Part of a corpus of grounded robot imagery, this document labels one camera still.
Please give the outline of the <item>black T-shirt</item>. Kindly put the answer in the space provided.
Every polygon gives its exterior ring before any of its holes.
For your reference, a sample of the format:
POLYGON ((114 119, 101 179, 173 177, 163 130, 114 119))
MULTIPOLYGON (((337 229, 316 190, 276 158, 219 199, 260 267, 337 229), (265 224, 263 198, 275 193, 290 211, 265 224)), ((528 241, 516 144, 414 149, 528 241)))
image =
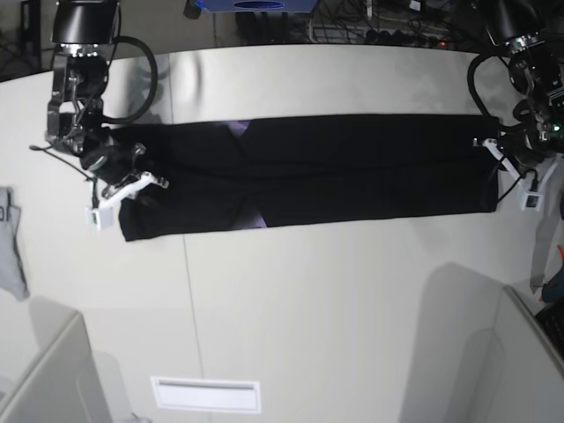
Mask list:
POLYGON ((165 178, 126 199, 127 241, 354 220, 494 212, 498 182, 481 115, 327 115, 145 124, 112 132, 141 144, 165 178))

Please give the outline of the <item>black power strip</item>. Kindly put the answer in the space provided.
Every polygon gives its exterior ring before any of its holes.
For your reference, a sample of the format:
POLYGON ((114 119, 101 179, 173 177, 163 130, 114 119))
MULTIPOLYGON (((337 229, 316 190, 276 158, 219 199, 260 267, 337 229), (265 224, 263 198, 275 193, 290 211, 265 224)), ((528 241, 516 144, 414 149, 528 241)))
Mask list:
POLYGON ((365 45, 414 48, 446 48, 448 46, 446 40, 432 35, 409 33, 400 30, 391 32, 388 30, 376 31, 373 29, 366 32, 363 43, 365 45))

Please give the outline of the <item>grey folded garment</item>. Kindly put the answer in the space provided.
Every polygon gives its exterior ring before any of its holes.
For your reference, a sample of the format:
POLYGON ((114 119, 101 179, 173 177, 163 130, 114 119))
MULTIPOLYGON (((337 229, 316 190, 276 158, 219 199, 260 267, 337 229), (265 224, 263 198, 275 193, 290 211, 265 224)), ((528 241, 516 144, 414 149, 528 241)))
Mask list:
POLYGON ((12 202, 12 194, 11 188, 1 188, 1 289, 25 301, 29 291, 17 245, 21 210, 12 202))

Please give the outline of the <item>black keyboard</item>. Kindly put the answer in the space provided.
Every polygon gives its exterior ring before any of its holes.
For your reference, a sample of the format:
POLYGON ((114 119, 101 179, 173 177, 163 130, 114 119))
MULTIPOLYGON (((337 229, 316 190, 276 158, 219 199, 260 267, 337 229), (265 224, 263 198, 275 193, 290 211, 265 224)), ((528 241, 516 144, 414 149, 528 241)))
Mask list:
POLYGON ((554 348, 563 356, 564 352, 564 308, 563 302, 548 305, 535 319, 552 342, 554 348))

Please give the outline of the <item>blue box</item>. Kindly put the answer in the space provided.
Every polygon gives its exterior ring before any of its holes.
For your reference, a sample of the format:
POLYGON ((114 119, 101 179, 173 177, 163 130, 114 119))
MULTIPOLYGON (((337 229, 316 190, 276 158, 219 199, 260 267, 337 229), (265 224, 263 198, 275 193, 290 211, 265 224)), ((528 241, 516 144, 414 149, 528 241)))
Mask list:
POLYGON ((310 13, 317 0, 204 0, 196 5, 210 12, 298 12, 310 13))

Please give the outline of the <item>grey partition panel left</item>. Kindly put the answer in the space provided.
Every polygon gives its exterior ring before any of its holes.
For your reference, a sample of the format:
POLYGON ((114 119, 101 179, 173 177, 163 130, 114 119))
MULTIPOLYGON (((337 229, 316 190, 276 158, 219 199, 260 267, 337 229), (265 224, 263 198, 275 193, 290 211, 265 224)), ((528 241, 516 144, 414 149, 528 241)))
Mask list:
POLYGON ((83 316, 70 315, 1 401, 2 422, 111 422, 83 316))

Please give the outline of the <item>grey partition panel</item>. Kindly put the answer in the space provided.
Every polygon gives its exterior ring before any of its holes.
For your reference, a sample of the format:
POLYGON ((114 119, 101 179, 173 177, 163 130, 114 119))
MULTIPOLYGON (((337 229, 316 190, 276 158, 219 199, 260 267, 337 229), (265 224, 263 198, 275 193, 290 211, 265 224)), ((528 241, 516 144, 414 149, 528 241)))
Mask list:
POLYGON ((502 291, 494 328, 506 352, 500 420, 562 422, 563 360, 510 286, 502 291))
POLYGON ((111 422, 83 316, 70 315, 1 401, 2 422, 111 422))

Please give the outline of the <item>grey partition panel right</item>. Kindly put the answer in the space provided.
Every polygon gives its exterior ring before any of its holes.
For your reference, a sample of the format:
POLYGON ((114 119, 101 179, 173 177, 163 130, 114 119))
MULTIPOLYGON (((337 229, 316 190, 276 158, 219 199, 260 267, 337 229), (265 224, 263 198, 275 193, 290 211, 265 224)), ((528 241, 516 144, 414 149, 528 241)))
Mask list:
POLYGON ((506 352, 500 420, 562 422, 563 360, 510 286, 502 291, 494 328, 506 352))

